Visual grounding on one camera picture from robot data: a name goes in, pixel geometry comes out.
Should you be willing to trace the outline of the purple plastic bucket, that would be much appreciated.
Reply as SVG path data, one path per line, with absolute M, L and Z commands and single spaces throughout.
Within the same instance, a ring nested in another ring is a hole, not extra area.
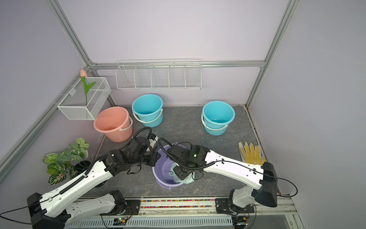
M 158 150 L 158 153 L 161 157 L 152 168 L 157 183 L 164 189 L 173 189 L 182 186 L 183 183 L 175 183 L 170 175 L 170 169 L 174 162 L 169 160 L 161 149 Z

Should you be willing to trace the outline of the teal plastic bucket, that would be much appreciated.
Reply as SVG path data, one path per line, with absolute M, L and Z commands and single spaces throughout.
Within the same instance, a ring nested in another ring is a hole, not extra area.
M 234 118 L 233 107 L 222 101 L 207 103 L 201 112 L 201 122 L 206 132 L 213 136 L 223 135 Z
M 145 127 L 157 127 L 163 121 L 163 100 L 156 94 L 144 94 L 134 100 L 132 113 Z

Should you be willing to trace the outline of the light green microfiber cloth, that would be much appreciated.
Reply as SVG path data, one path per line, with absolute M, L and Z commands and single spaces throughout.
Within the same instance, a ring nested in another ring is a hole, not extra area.
M 173 178 L 173 181 L 175 183 L 183 183 L 183 184 L 190 184 L 192 182 L 194 182 L 194 178 L 195 178 L 195 173 L 191 172 L 185 179 L 181 180 L 176 173 L 174 172 L 174 168 L 178 166 L 176 163 L 173 163 L 170 169 L 170 175 Z

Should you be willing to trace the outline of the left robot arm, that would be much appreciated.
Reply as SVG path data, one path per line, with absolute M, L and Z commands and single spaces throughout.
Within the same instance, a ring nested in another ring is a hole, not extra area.
M 111 150 L 96 159 L 77 177 L 45 194 L 34 193 L 27 198 L 31 225 L 34 229 L 63 229 L 94 215 L 109 213 L 122 215 L 128 211 L 120 191 L 114 190 L 101 197 L 79 202 L 76 200 L 94 187 L 121 172 L 130 173 L 131 167 L 153 167 L 160 155 L 158 137 L 133 137 L 121 149 Z

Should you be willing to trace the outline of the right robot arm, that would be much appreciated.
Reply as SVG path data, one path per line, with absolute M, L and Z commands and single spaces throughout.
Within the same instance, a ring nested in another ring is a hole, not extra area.
M 231 191 L 230 205 L 244 208 L 257 202 L 266 207 L 277 207 L 278 178 L 271 163 L 247 164 L 198 145 L 192 146 L 191 150 L 171 145 L 162 151 L 176 163 L 172 170 L 179 181 L 193 179 L 192 174 L 196 171 L 220 174 L 245 184 L 243 188 Z

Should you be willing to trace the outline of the pink plastic bucket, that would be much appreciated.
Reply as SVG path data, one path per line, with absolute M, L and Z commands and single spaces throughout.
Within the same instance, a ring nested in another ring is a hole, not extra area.
M 133 133 L 133 120 L 127 109 L 119 106 L 100 112 L 93 122 L 94 129 L 115 143 L 128 140 Z

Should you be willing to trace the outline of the yellow white work gloves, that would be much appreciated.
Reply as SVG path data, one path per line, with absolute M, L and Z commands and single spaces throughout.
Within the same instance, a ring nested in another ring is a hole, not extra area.
M 263 165 L 266 162 L 259 146 L 247 142 L 239 142 L 238 146 L 242 162 L 253 165 Z

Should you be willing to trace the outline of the potted green leafy plant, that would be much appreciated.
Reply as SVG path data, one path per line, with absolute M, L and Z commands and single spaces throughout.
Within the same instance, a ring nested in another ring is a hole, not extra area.
M 48 183 L 55 186 L 86 171 L 91 164 L 87 160 L 88 149 L 89 143 L 83 138 L 78 138 L 60 153 L 46 155 L 43 163 L 47 165 L 47 174 L 50 175 Z

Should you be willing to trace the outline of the artificial pink tulip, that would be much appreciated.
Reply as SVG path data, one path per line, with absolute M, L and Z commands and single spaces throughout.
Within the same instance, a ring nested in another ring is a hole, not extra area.
M 80 75 L 81 75 L 81 81 L 83 83 L 83 88 L 84 88 L 85 105 L 87 106 L 88 105 L 88 92 L 96 84 L 96 82 L 91 82 L 90 84 L 88 84 L 86 82 L 86 78 L 88 77 L 88 74 L 84 69 L 80 70 Z

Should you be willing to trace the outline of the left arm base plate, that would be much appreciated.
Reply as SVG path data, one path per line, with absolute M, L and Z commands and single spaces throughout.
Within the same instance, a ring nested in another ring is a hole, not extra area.
M 134 216 L 139 214 L 141 201 L 139 199 L 128 199 L 124 204 L 116 205 L 111 212 L 103 213 L 102 216 Z

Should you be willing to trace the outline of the rail with coloured beads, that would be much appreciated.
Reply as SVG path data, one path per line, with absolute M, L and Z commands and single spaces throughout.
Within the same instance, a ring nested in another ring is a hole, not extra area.
M 228 197 L 167 197 L 125 198 L 134 216 L 216 216 L 217 211 L 228 209 Z M 278 198 L 277 207 L 267 207 L 258 202 L 250 203 L 244 213 L 250 215 L 297 215 L 293 201 Z

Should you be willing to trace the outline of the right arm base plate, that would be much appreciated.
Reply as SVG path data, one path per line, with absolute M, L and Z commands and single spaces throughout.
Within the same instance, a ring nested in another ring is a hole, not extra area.
M 234 205 L 229 198 L 216 198 L 215 199 L 215 209 L 218 214 L 226 215 L 238 215 L 238 214 L 252 214 L 254 213 L 254 206 L 247 205 L 245 208 L 238 207 Z

